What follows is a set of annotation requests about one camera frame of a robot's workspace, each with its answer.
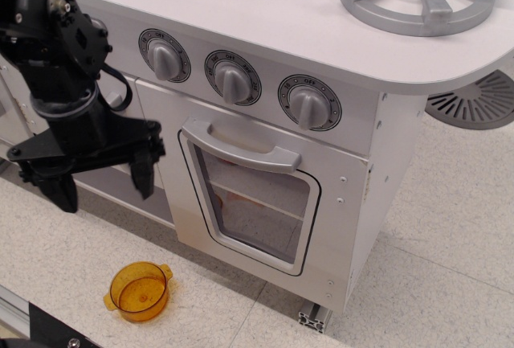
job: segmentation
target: oven window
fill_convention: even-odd
[[[288,174],[224,161],[195,146],[219,231],[294,264],[310,187]]]

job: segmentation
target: plastic bowl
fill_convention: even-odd
[[[135,262],[121,269],[112,279],[104,296],[107,309],[120,311],[129,321],[148,321],[168,302],[168,280],[173,276],[168,265]]]

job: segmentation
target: white toy stove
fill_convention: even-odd
[[[427,96],[514,52],[514,0],[79,4],[108,28],[108,63],[136,91],[126,114],[160,121],[167,151],[146,207],[112,187],[123,173],[79,180],[310,300],[300,319],[319,331],[328,309],[343,311],[380,231]]]

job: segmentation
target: oven door handle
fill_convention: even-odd
[[[182,126],[182,133],[192,143],[214,156],[237,165],[269,173],[292,174],[302,161],[300,154],[274,147],[269,153],[256,153],[241,149],[213,137],[212,124],[189,117]]]

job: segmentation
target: black robotic arm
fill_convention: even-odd
[[[143,199],[153,193],[153,164],[165,155],[156,121],[121,117],[102,97],[100,70],[127,86],[105,59],[108,31],[80,11],[76,0],[0,0],[0,54],[22,74],[33,109],[49,129],[12,147],[24,182],[58,207],[75,212],[74,173],[128,163]]]

